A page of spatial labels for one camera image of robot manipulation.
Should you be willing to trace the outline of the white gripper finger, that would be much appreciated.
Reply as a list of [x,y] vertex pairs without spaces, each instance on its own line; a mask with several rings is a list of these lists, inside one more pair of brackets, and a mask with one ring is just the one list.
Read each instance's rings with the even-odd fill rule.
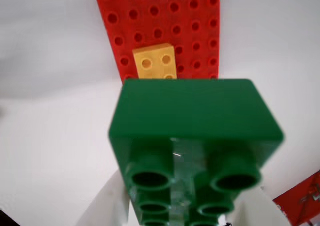
[[234,201],[234,210],[218,218],[219,225],[290,225],[288,218],[260,187],[245,190]]
[[129,195],[122,175],[115,172],[84,211],[76,225],[124,225],[129,216]]

